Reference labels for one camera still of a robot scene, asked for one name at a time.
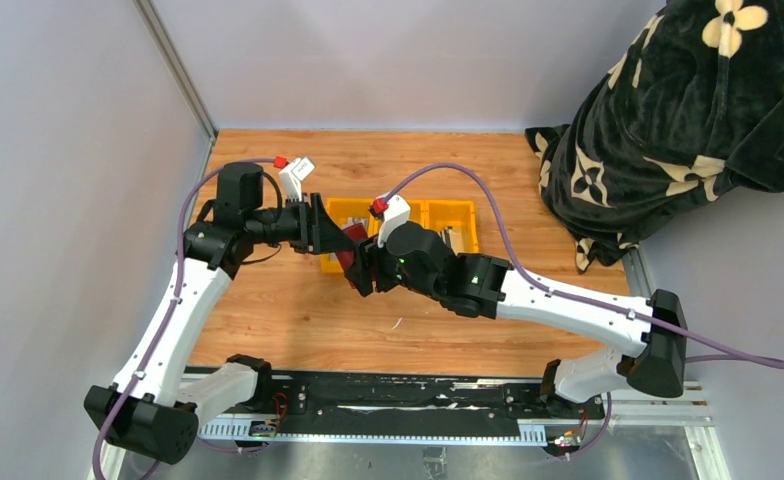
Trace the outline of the red leather card holder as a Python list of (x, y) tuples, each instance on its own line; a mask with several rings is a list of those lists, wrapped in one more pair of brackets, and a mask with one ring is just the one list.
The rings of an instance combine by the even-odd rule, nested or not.
[(350, 240), (351, 245), (347, 250), (335, 253), (336, 259), (343, 270), (345, 278), (352, 282), (358, 278), (363, 271), (364, 254), (362, 245), (369, 238), (367, 231), (361, 225), (354, 225), (347, 229), (342, 228), (342, 232)]

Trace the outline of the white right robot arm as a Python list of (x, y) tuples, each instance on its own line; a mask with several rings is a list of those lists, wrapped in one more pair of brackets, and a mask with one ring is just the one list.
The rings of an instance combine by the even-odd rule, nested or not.
[(593, 354), (547, 364), (538, 393), (552, 417), (613, 390), (666, 399), (683, 394), (686, 321), (673, 292), (618, 296), (537, 277), (502, 258), (456, 253), (413, 222), (385, 241), (356, 242), (342, 266), (363, 296), (401, 286), (459, 316), (539, 323), (604, 344)]

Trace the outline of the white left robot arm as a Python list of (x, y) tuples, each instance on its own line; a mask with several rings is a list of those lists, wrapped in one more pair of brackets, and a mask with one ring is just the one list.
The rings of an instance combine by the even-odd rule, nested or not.
[(220, 297), (250, 263), (257, 245), (289, 244), (301, 254), (346, 250), (349, 238), (333, 222), (317, 193), (302, 182), (315, 165), (307, 157), (228, 163), (212, 172), (216, 195), (195, 219), (194, 196), (183, 203), (176, 261), (166, 293), (135, 351), (107, 387), (92, 387), (84, 408), (108, 443), (164, 464), (176, 464), (201, 426), (242, 405), (251, 413), (270, 406), (281, 414), (269, 362), (235, 354), (215, 372), (181, 385), (193, 347)]

